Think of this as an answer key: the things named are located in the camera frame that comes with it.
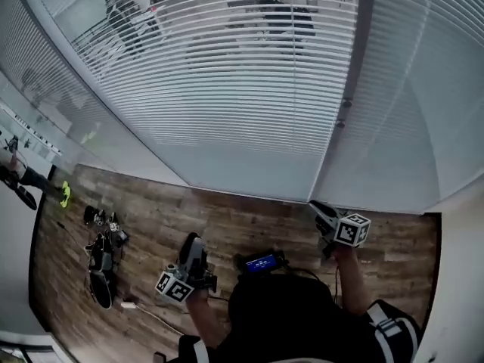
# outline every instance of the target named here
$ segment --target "neon yellow shoe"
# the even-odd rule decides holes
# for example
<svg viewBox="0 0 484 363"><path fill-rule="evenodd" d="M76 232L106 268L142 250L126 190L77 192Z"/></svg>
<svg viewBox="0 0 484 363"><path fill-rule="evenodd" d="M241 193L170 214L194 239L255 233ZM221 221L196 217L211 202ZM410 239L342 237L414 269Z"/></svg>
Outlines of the neon yellow shoe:
<svg viewBox="0 0 484 363"><path fill-rule="evenodd" d="M70 187L67 181L62 184L62 193L64 194L64 199L60 202L60 205L65 209L70 199Z"/></svg>

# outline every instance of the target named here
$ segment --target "black sleeve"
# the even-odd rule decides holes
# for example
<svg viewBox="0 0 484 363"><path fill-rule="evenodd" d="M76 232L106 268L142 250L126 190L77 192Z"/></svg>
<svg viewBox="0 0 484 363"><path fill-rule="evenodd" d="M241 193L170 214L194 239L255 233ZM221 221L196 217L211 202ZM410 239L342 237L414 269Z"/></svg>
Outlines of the black sleeve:
<svg viewBox="0 0 484 363"><path fill-rule="evenodd" d="M378 361L409 363L415 357L421 334L415 320L383 300L371 304L363 319L370 325Z"/></svg>

